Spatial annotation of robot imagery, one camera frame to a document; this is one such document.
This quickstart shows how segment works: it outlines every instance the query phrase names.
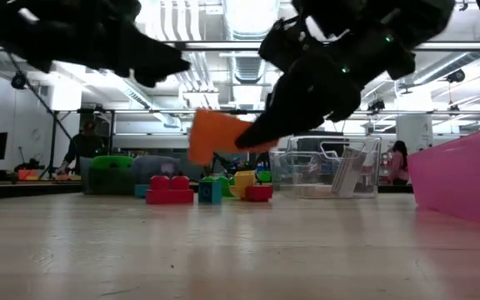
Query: blue lego block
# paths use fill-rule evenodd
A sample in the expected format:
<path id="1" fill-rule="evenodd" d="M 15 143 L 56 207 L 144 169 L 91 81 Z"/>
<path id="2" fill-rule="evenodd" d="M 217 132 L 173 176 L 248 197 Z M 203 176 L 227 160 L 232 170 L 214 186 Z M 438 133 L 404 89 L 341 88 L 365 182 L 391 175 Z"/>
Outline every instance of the blue lego block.
<path id="1" fill-rule="evenodd" d="M 203 204 L 222 204 L 222 183 L 199 182 L 197 198 Z"/>
<path id="2" fill-rule="evenodd" d="M 134 186 L 134 196 L 136 196 L 136 198 L 145 198 L 148 189 L 149 184 L 137 184 Z"/>

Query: person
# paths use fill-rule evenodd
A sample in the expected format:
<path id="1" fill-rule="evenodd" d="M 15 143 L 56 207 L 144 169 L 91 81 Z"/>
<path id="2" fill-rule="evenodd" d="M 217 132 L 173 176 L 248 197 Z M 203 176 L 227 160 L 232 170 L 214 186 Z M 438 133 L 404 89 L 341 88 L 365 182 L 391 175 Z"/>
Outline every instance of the person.
<path id="1" fill-rule="evenodd" d="M 80 174 L 80 158 L 95 158 L 103 154 L 104 148 L 103 140 L 96 134 L 96 123 L 86 121 L 82 131 L 72 138 L 62 166 L 57 170 L 57 173 L 66 173 L 70 163 L 76 160 L 75 173 Z"/>
<path id="2" fill-rule="evenodd" d="M 392 147 L 391 171 L 388 180 L 392 185 L 402 186 L 408 183 L 407 145 L 404 141 L 396 141 Z"/>

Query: pink shirt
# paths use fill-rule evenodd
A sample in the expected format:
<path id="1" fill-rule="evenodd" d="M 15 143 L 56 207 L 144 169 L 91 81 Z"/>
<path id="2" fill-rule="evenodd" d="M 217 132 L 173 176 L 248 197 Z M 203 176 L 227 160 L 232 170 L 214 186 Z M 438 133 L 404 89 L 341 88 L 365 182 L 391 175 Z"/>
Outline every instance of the pink shirt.
<path id="1" fill-rule="evenodd" d="M 392 156 L 392 161 L 390 161 L 390 175 L 388 175 L 388 179 L 394 180 L 394 179 L 402 179 L 402 180 L 408 180 L 408 170 L 403 170 L 403 155 L 399 152 L 396 151 L 393 153 Z"/>

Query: orange foam piece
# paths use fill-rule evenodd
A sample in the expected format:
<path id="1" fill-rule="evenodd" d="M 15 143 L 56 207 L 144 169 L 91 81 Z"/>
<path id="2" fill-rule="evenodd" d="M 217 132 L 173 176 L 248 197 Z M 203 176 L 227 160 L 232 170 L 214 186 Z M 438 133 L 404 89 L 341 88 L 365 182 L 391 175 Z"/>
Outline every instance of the orange foam piece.
<path id="1" fill-rule="evenodd" d="M 265 153 L 269 148 L 277 146 L 278 141 L 272 141 L 238 149 L 234 142 L 251 124 L 225 113 L 197 110 L 190 132 L 188 158 L 193 163 L 207 166 L 213 160 L 213 153 Z"/>

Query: black robotic claw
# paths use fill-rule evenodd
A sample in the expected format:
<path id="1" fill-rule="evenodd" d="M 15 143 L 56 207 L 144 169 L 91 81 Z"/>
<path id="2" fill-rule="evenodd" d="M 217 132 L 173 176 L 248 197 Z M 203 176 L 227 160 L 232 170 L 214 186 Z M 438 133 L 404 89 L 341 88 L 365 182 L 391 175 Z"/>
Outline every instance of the black robotic claw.
<path id="1" fill-rule="evenodd" d="M 387 72 L 398 79 L 415 70 L 412 50 L 448 25 L 454 0 L 292 0 L 298 16 L 275 22 L 258 51 L 284 74 L 267 108 L 236 141 L 249 148 L 339 122 L 359 107 L 366 84 Z M 325 45 L 313 38 L 312 17 Z"/>
<path id="2" fill-rule="evenodd" d="M 134 26 L 138 0 L 0 0 L 0 46 L 49 73 L 54 60 L 128 77 L 143 85 L 186 71 L 181 52 Z"/>

